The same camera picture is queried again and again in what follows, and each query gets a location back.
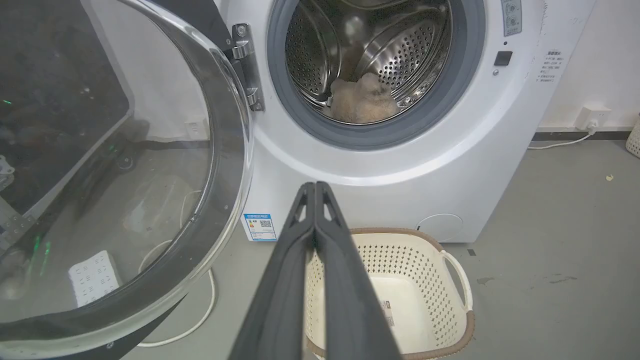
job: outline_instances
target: gray floor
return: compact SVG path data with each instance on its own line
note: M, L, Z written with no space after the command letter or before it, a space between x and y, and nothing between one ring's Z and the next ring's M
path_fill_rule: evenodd
M640 159L623 142L529 151L480 239L446 245L472 281L477 318L470 345L449 359L637 358L639 186ZM226 359L272 249L236 231L214 264L210 319L125 359ZM149 340L195 323L208 292L203 278Z

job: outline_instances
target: wall outlet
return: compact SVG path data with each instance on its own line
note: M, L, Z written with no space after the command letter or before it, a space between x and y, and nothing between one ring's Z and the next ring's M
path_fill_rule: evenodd
M573 126L576 129L588 130L590 124L596 124L595 128L604 126L604 123L609 119L611 109L604 106L583 106L582 110L575 118Z
M204 125L201 122L185 122L184 126L187 128L187 134L191 140L206 140L207 134L205 133Z

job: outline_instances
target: beige towel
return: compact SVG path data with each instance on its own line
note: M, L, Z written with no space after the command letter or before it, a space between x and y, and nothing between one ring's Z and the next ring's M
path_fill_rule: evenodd
M357 83L336 79L331 84L333 96L325 115L355 124L377 122L397 114L400 109L388 85L375 74L364 74Z

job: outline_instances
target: plastic laundry basket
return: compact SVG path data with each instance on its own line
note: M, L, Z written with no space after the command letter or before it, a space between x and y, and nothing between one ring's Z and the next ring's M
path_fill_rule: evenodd
M432 237L410 229L351 231L362 262L405 359L459 352L473 335L475 316L467 275ZM462 283L460 298L446 261ZM324 266L317 254L307 265L307 347L325 356Z
M636 122L636 126L631 130L629 138L627 139L627 150L633 155L640 158L640 120Z

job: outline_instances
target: label on basket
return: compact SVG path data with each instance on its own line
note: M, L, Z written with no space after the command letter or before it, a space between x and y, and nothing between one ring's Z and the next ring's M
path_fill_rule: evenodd
M391 313L391 303L389 301L381 301L380 305L382 305L382 312L385 314L389 327L396 326L393 314Z
M276 241L270 214L244 214L253 241Z

